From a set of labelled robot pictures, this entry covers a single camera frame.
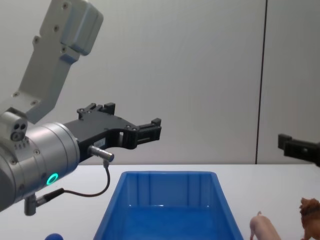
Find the cable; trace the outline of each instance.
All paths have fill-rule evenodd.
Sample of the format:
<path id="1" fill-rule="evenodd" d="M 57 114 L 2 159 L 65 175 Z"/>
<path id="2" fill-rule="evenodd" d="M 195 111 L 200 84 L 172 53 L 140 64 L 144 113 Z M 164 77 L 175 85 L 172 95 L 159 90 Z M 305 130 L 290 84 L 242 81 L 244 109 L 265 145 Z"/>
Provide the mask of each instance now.
<path id="1" fill-rule="evenodd" d="M 106 183 L 105 188 L 101 192 L 98 192 L 95 194 L 84 194 L 84 193 L 79 193 L 76 191 L 65 190 L 64 188 L 59 188 L 58 190 L 52 191 L 48 194 L 45 194 L 45 195 L 39 197 L 36 200 L 36 206 L 39 207 L 43 204 L 46 204 L 47 202 L 51 201 L 52 199 L 55 199 L 56 197 L 58 197 L 64 193 L 73 194 L 73 195 L 77 195 L 77 196 L 85 197 L 85 198 L 93 198 L 93 197 L 97 197 L 97 196 L 104 194 L 110 186 L 110 172 L 109 172 L 109 161 L 108 160 L 105 159 L 103 161 L 103 167 L 105 168 L 105 171 L 106 171 L 107 183 Z"/>

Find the white wall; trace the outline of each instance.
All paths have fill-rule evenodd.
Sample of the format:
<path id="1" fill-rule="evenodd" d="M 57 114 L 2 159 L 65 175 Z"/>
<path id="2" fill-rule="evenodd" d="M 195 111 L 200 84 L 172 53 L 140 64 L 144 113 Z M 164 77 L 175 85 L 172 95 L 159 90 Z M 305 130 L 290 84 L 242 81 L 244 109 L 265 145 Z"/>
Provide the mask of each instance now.
<path id="1" fill-rule="evenodd" d="M 104 14 L 96 44 L 41 123 L 114 102 L 134 124 L 163 125 L 158 142 L 111 149 L 115 164 L 254 163 L 264 0 L 91 2 Z M 49 3 L 1 1 L 0 101 L 19 86 Z"/>
<path id="2" fill-rule="evenodd" d="M 303 163 L 283 156 L 278 134 L 320 141 L 320 1 L 269 0 L 258 163 Z"/>

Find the white table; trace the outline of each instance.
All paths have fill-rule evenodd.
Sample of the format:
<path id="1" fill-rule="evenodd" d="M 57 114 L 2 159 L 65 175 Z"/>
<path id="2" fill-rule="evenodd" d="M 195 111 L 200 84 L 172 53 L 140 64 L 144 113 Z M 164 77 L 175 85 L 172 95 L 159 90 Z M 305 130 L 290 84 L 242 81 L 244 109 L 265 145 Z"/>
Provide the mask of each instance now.
<path id="1" fill-rule="evenodd" d="M 64 240 L 91 240 L 121 173 L 149 170 L 215 172 L 244 239 L 249 239 L 249 222 L 258 211 L 271 219 L 283 240 L 301 239 L 301 197 L 320 200 L 320 168 L 309 164 L 111 165 L 110 188 L 102 196 L 84 198 L 63 194 L 39 207 L 36 215 L 29 217 L 24 215 L 23 201 L 0 212 L 0 239 L 44 240 L 51 233 L 59 233 Z M 102 166 L 79 166 L 75 172 L 38 192 L 37 196 L 61 187 L 97 193 L 105 184 L 106 172 Z"/>

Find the blue plastic bin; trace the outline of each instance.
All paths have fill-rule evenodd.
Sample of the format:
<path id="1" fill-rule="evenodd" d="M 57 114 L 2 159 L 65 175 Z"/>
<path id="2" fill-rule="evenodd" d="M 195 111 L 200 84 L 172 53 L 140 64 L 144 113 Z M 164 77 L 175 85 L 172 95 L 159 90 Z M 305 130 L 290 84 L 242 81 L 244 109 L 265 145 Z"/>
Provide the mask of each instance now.
<path id="1" fill-rule="evenodd" d="M 124 172 L 94 240 L 243 240 L 212 172 Z"/>

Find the blue ball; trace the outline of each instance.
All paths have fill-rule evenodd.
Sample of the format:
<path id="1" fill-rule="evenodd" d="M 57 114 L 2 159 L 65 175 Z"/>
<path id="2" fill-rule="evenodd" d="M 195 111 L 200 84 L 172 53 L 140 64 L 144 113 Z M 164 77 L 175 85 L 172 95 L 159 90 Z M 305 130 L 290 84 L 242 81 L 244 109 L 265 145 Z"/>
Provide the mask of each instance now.
<path id="1" fill-rule="evenodd" d="M 64 238 L 60 234 L 53 233 L 47 236 L 45 240 L 64 240 Z"/>

